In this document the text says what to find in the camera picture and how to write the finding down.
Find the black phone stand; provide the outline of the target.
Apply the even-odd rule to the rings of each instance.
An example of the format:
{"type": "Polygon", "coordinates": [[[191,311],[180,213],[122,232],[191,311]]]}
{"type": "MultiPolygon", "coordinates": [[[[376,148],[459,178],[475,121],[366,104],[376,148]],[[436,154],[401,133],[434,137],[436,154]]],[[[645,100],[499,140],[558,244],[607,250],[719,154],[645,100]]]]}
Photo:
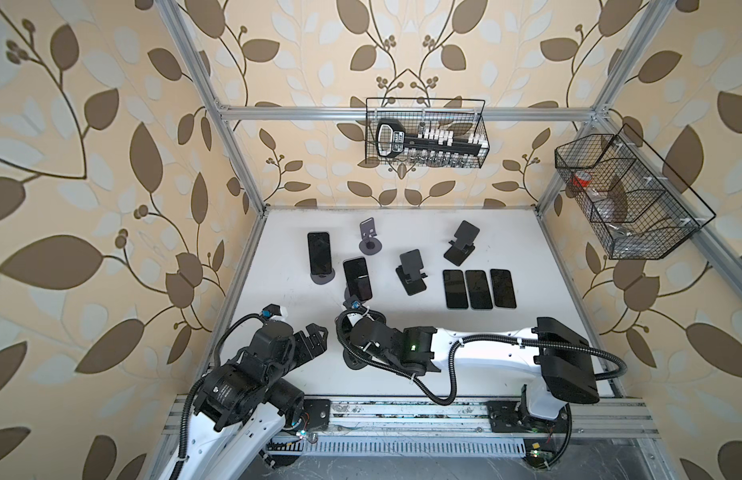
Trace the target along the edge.
{"type": "Polygon", "coordinates": [[[448,309],[462,310],[469,307],[464,273],[461,270],[442,272],[445,302],[448,309]]]}
{"type": "Polygon", "coordinates": [[[486,272],[483,270],[467,270],[465,280],[470,307],[475,310],[492,309],[494,304],[486,272]]]}

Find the grey round stand front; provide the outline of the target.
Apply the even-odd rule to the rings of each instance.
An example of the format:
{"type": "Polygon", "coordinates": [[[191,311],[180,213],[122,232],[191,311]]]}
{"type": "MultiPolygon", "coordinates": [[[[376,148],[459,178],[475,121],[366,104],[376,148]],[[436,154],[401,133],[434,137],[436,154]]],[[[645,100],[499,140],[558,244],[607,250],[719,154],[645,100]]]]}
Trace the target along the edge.
{"type": "Polygon", "coordinates": [[[343,356],[345,364],[351,370],[360,370],[365,367],[365,364],[362,361],[359,361],[348,350],[344,350],[342,353],[342,356],[343,356]]]}

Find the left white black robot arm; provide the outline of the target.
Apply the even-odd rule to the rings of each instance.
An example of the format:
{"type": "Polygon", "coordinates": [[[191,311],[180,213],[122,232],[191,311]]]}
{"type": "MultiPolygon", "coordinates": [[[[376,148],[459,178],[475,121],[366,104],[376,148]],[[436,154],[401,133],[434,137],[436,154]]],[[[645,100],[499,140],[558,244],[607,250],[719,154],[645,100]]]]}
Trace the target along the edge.
{"type": "Polygon", "coordinates": [[[277,305],[234,321],[215,344],[211,369],[190,389],[178,445],[163,479],[236,479],[281,433],[316,442],[331,403],[308,400],[288,373],[324,354],[328,331],[296,331],[277,305]]]}

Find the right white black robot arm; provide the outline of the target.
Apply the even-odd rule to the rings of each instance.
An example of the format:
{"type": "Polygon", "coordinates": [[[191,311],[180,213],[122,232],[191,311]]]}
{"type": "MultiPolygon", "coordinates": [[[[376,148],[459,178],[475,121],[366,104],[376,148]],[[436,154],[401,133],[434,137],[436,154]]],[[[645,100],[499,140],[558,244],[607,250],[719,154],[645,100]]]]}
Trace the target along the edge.
{"type": "Polygon", "coordinates": [[[573,404],[600,400],[597,385],[626,374],[620,357],[592,347],[551,317],[532,328],[505,333],[458,332],[433,326],[393,328],[379,311],[357,305],[335,320],[343,354],[359,368],[371,367],[413,383],[429,400],[449,406],[458,396],[460,366],[520,372],[513,424],[526,431],[571,419],[573,404]]]}

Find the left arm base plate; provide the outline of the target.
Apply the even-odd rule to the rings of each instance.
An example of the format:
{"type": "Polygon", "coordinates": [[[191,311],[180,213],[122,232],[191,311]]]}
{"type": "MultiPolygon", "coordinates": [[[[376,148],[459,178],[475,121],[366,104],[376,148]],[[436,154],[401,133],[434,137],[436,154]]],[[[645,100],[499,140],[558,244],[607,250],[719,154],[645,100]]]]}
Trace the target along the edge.
{"type": "Polygon", "coordinates": [[[303,402],[301,415],[293,422],[287,422],[286,432],[325,431],[330,423],[331,401],[329,399],[308,398],[303,402]]]}

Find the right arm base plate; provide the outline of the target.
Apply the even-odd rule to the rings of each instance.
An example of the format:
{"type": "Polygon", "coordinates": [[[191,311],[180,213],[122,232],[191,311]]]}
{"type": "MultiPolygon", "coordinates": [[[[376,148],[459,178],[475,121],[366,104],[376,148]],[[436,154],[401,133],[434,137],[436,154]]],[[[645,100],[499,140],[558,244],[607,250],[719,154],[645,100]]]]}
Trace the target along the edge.
{"type": "Polygon", "coordinates": [[[533,417],[520,400],[488,401],[486,403],[490,429],[493,433],[566,433],[571,425],[571,414],[561,409],[554,420],[533,417]]]}

